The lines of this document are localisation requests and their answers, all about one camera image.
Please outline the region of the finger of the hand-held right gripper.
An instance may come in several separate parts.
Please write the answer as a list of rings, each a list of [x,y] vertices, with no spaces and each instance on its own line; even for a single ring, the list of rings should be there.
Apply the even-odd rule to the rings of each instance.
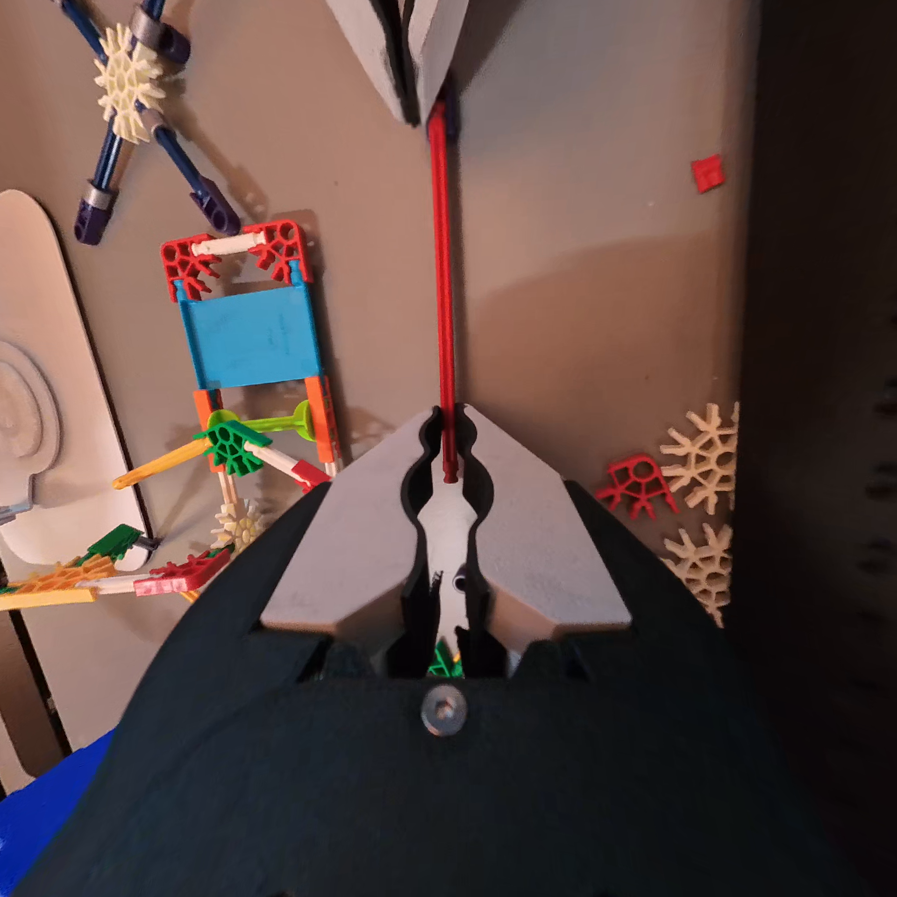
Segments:
[[[420,106],[408,44],[414,1],[327,1],[327,6],[388,110],[418,127]]]
[[[425,125],[445,82],[468,1],[414,1],[408,16],[408,50],[420,122]]]

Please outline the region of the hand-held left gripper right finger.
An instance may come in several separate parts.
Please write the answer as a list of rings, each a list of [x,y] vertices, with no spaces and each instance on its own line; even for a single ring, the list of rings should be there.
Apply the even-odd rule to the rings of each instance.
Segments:
[[[563,477],[473,406],[456,412],[473,634],[527,648],[567,634],[628,628],[632,615]]]

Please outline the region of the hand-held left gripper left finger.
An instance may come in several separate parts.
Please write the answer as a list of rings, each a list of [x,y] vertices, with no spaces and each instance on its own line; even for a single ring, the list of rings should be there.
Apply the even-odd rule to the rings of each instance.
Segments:
[[[421,412],[328,485],[261,614],[270,630],[396,641],[403,596],[429,583],[420,511],[432,499],[441,411]]]

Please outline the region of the colourful toy wheel model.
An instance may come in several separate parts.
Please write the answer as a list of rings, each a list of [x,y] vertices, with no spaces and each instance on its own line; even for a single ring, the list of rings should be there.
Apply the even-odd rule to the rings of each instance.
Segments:
[[[161,248],[169,296],[178,306],[196,375],[200,429],[189,443],[126,472],[111,486],[132,489],[208,457],[223,498],[211,546],[183,562],[125,575],[128,553],[141,547],[151,554],[156,542],[121,524],[50,572],[2,586],[4,612],[119,594],[178,594],[193,602],[263,530],[253,503],[238,494],[238,478],[275,469],[307,494],[342,470],[306,249],[303,230],[291,220],[249,225],[223,239],[200,234]],[[222,389],[296,380],[303,382],[307,398],[287,416],[242,420],[221,402]]]

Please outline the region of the blue rod propeller assembly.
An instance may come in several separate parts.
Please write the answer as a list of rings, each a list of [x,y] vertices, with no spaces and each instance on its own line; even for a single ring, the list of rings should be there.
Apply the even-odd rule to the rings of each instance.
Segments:
[[[189,185],[191,200],[216,233],[237,235],[239,216],[218,185],[196,168],[163,115],[165,64],[183,66],[191,52],[190,40],[163,21],[166,3],[135,2],[127,24],[105,31],[100,31],[81,2],[56,1],[54,5],[94,53],[98,68],[94,82],[101,91],[99,105],[107,126],[93,177],[75,216],[76,241],[87,246],[100,243],[117,201],[114,180],[121,152],[126,143],[143,142],[154,142],[165,151]]]

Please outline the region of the long red toy rod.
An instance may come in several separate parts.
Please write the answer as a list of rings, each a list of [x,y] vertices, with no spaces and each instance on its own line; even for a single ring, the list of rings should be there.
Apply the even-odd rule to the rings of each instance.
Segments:
[[[442,433],[442,469],[446,484],[457,482],[456,454],[456,364],[454,297],[452,284],[452,235],[449,214],[447,104],[436,101],[428,121],[431,151],[432,211],[435,247],[437,331]]]

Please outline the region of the blue plastic bin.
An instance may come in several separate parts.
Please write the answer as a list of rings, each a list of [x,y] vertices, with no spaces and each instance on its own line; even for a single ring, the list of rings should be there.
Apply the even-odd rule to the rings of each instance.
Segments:
[[[13,894],[69,818],[106,756],[110,730],[1,801],[1,894]]]

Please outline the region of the red toy connector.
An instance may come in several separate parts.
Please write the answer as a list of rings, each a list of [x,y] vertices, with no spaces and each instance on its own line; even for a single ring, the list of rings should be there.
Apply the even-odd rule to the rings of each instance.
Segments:
[[[646,453],[636,453],[609,464],[606,483],[595,491],[594,496],[599,501],[606,501],[610,510],[624,502],[631,520],[637,520],[642,514],[656,520],[657,500],[672,513],[680,513],[666,477],[655,459]]]

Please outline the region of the white snowflake toy connector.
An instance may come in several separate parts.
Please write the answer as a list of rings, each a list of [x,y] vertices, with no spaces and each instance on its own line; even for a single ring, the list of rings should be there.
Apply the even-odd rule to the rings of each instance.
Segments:
[[[738,401],[734,402],[727,420],[723,419],[718,405],[708,403],[703,413],[686,413],[694,430],[692,434],[684,435],[674,428],[668,430],[674,442],[661,445],[659,450],[678,461],[662,465],[660,471],[671,493],[686,489],[684,501],[688,508],[701,507],[708,515],[714,515],[720,499],[724,498],[729,511],[734,510],[739,417]]]
[[[685,529],[679,530],[679,541],[665,539],[667,554],[663,564],[678,577],[721,629],[723,609],[731,600],[733,529],[724,524],[715,530],[702,525],[704,543],[695,544]]]

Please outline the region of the white document stand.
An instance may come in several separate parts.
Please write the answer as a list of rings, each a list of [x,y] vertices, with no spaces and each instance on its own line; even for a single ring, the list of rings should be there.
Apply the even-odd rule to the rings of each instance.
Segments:
[[[148,532],[55,229],[1,196],[2,560],[10,578],[65,562],[120,524]]]

